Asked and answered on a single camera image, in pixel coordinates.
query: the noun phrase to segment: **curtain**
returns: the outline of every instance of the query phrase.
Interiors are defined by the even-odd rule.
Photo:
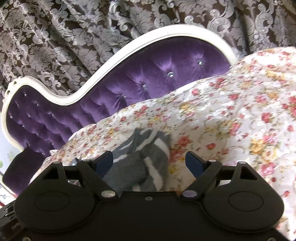
[[[124,45],[156,28],[194,24],[239,58],[296,43],[292,0],[9,0],[0,8],[0,89],[19,76],[77,91]]]

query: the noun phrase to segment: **floral sheet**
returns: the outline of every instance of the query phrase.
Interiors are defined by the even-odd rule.
[[[135,128],[171,134],[166,190],[194,181],[185,166],[192,150],[224,165],[248,162],[283,198],[278,229],[296,238],[296,49],[275,48],[249,55],[228,73],[183,86],[158,99],[131,105],[81,129],[51,162],[95,158],[124,142]]]

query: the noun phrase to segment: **purple cushion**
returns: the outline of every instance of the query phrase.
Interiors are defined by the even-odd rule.
[[[114,67],[72,105],[53,104],[32,87],[21,87],[9,104],[7,128],[24,148],[47,157],[49,150],[61,148],[74,132],[88,124],[192,81],[224,74],[229,67],[224,55],[208,42],[192,37],[164,39]]]

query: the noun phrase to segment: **purple velvet sofa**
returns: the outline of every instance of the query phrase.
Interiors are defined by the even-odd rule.
[[[6,128],[24,148],[3,176],[16,194],[48,157],[80,128],[96,123],[130,104],[165,95],[187,83],[224,74],[230,63],[210,43],[177,36],[154,42],[115,66],[71,105],[47,100],[31,86],[20,87],[6,110]]]

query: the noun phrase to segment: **gray cloth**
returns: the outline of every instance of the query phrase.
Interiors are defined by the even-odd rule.
[[[115,191],[162,190],[168,172],[170,135],[136,129],[112,153],[114,163],[103,180]]]

